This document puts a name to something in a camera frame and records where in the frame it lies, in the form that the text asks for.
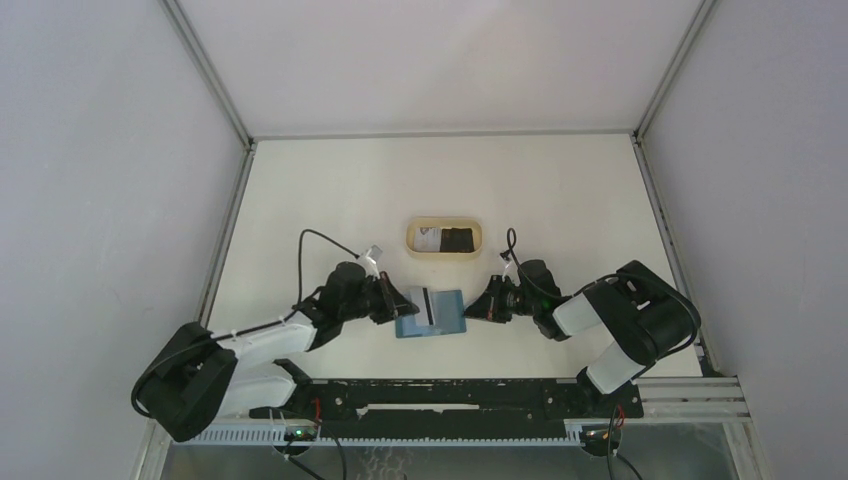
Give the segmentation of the white card with black stripe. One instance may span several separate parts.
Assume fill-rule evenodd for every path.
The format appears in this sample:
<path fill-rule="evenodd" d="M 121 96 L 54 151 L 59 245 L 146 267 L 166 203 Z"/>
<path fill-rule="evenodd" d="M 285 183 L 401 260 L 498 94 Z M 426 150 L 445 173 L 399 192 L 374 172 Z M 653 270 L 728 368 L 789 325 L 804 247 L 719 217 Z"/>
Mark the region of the white card with black stripe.
<path fill-rule="evenodd" d="M 435 314 L 430 290 L 426 287 L 411 287 L 408 299 L 418 307 L 418 312 L 404 321 L 405 330 L 409 333 L 432 331 L 435 328 Z"/>

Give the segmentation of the blue card holder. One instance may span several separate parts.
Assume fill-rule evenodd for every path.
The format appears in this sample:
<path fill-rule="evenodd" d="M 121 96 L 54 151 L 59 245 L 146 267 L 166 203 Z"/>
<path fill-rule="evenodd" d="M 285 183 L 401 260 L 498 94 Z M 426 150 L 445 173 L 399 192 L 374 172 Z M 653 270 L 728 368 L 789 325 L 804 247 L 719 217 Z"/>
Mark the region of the blue card holder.
<path fill-rule="evenodd" d="M 433 313 L 435 314 L 435 328 L 432 331 L 409 333 L 404 327 L 404 321 L 408 320 L 409 316 L 405 316 L 395 321 L 395 336 L 398 339 L 453 335 L 467 331 L 466 319 L 463 315 L 464 304 L 462 291 L 429 290 L 431 292 Z"/>

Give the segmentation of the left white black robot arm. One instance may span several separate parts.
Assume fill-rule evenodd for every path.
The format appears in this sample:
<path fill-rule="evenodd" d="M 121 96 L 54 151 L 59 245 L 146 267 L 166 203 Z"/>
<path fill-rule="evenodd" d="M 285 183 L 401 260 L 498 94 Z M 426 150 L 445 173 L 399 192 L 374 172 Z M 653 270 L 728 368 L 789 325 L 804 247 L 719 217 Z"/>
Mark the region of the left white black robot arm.
<path fill-rule="evenodd" d="M 197 322 L 180 326 L 134 384 L 131 406 L 178 442 L 220 417 L 260 407 L 298 417 L 310 409 L 313 392 L 281 360 L 326 345 L 349 321 L 385 324 L 419 311 L 386 272 L 341 262 L 323 285 L 264 324 L 228 333 Z"/>

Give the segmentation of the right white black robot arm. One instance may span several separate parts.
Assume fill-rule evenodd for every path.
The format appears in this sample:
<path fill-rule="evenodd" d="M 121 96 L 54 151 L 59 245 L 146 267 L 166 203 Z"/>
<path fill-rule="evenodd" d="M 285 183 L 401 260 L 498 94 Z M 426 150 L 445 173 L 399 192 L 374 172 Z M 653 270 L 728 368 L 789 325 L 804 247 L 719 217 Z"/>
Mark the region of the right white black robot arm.
<path fill-rule="evenodd" d="M 516 280 L 492 276 L 464 315 L 491 323 L 529 316 L 545 338 L 557 342 L 604 327 L 611 344 L 577 375 L 579 406 L 589 415 L 605 415 L 621 387 L 698 337 L 701 316 L 694 304 L 638 260 L 571 295 L 562 293 L 540 259 L 519 264 L 517 271 Z"/>

